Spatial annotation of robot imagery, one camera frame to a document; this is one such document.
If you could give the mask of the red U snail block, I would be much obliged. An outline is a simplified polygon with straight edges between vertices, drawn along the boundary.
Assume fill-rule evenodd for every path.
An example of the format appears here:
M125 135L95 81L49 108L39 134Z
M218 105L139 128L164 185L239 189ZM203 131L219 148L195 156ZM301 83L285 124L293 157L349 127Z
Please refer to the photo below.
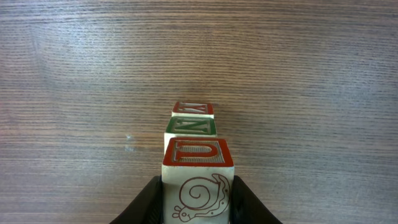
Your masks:
M234 162L220 138L171 138L162 162L165 224L228 224Z

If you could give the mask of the blue I wooden block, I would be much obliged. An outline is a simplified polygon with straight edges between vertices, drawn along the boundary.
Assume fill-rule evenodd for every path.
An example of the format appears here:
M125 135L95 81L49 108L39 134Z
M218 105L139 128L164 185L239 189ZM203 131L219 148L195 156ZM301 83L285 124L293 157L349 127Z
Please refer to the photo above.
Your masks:
M213 118L173 116L164 132L164 153L171 138L188 136L194 138L216 138L217 130Z

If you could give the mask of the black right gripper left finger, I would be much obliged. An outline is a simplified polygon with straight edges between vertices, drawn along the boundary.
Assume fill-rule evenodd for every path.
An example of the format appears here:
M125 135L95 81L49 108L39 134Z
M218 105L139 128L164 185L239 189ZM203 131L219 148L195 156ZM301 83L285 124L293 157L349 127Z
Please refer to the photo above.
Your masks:
M162 196L162 179L157 175L109 224L163 224Z

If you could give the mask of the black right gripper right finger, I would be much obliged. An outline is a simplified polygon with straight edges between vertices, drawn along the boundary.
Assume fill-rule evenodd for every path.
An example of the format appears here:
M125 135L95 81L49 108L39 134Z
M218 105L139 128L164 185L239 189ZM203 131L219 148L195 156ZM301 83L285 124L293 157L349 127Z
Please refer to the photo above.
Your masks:
M234 176L230 199L230 224L282 224L237 175Z

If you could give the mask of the red A wooden block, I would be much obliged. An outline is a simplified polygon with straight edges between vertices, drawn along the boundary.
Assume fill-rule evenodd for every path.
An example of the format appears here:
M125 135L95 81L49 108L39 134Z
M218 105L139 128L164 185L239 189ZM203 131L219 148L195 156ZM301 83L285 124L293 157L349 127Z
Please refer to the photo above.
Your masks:
M172 109L172 116L214 118L211 103L187 103L178 101Z

